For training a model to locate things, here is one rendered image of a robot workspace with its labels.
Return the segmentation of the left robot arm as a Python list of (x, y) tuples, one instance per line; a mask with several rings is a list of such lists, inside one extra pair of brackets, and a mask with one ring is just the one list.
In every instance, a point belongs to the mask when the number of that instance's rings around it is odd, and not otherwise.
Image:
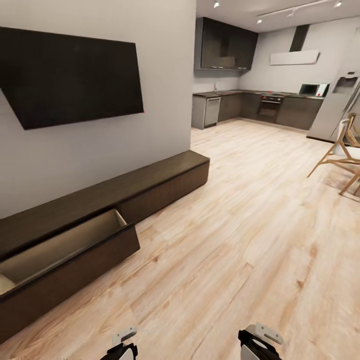
[(133, 343), (125, 345), (123, 341), (137, 334), (137, 327), (131, 325), (112, 335), (112, 348), (100, 360), (136, 360), (138, 348)]

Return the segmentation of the pillar candle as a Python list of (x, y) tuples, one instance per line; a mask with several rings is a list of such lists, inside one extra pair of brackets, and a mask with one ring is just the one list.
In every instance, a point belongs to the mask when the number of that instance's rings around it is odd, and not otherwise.
[[(249, 333), (255, 335), (256, 325), (250, 324), (245, 330), (248, 331)], [(268, 337), (264, 336), (263, 340), (271, 345), (271, 340)]]

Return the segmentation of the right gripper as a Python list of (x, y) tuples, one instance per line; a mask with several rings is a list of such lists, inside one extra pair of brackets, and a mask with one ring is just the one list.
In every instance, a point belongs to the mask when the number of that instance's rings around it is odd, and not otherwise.
[(271, 345), (271, 344), (267, 343), (266, 341), (258, 338), (257, 336), (253, 335), (252, 333), (248, 332), (245, 329), (240, 330), (238, 332), (238, 339), (241, 341), (240, 346), (249, 343), (252, 339), (256, 339), (256, 340), (260, 341), (261, 343), (263, 343), (271, 353), (273, 353), (275, 355), (277, 354), (276, 348), (273, 345)]

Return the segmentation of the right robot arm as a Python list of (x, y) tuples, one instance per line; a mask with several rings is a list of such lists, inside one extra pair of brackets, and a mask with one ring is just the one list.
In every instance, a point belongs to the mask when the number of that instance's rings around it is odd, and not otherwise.
[(264, 336), (278, 344), (284, 343), (278, 332), (260, 322), (256, 322), (254, 335), (245, 329), (238, 332), (241, 360), (282, 360), (276, 355), (276, 348), (264, 341)]

